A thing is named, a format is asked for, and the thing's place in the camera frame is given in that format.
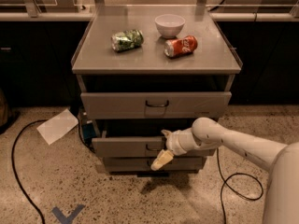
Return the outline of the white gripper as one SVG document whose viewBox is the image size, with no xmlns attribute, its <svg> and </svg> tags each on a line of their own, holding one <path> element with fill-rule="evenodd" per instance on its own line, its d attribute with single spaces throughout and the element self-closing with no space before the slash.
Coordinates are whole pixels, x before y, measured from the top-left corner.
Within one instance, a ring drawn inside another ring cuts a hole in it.
<svg viewBox="0 0 299 224">
<path fill-rule="evenodd" d="M 160 170 L 173 160 L 174 155 L 180 156 L 191 150 L 196 150 L 196 142 L 191 128 L 174 132 L 162 130 L 162 134 L 166 138 L 166 147 L 168 150 L 160 151 L 150 167 L 152 171 Z"/>
</svg>

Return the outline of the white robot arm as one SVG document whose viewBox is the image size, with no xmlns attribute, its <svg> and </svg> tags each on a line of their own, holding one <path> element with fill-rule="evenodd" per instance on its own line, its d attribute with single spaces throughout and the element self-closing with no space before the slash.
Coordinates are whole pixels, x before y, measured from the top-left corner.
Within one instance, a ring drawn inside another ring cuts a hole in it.
<svg viewBox="0 0 299 224">
<path fill-rule="evenodd" d="M 289 145 L 229 130 L 209 118 L 186 130 L 164 130 L 166 148 L 153 161 L 157 171 L 192 150 L 225 146 L 268 172 L 263 224 L 299 224 L 299 143 Z"/>
</svg>

